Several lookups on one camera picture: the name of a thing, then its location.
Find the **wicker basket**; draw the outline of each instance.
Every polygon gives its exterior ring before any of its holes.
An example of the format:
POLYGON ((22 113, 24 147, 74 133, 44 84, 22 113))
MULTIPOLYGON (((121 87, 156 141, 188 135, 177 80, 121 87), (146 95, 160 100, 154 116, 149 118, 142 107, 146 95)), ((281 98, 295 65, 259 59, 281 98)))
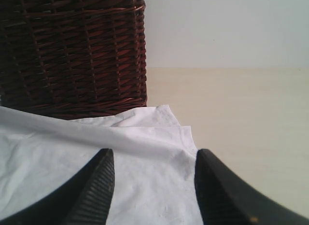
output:
POLYGON ((0 0, 1 103, 62 119, 146 105, 144 0, 0 0))

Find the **light wood surface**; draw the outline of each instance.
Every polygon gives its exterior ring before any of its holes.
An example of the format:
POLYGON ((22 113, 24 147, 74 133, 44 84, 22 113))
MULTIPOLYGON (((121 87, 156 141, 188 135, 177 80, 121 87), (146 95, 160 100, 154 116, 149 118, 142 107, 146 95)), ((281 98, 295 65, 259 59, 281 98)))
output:
POLYGON ((148 69, 147 90, 198 148, 309 218, 309 69, 148 69))

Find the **white cloth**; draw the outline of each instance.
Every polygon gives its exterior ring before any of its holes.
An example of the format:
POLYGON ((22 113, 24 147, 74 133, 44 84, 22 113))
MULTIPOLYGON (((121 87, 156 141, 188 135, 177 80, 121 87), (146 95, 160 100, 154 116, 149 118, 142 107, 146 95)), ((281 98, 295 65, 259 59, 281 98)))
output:
POLYGON ((61 186, 101 148, 114 150, 107 225, 201 225, 197 149, 168 106, 64 121, 0 107, 0 220, 61 186))

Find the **wooden table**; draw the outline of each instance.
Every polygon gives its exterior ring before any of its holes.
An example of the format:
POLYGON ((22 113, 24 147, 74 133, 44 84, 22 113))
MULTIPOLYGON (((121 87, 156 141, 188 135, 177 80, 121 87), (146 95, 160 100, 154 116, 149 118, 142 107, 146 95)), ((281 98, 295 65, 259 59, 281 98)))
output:
POLYGON ((309 69, 148 69, 148 106, 169 104, 254 188, 309 218, 309 69))

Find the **white wall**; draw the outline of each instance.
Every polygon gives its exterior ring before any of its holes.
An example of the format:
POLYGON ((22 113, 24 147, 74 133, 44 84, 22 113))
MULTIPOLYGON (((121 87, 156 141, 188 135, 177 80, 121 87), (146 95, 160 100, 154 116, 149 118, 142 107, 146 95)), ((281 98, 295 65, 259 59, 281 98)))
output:
POLYGON ((148 67, 309 67, 309 0, 146 0, 148 67))

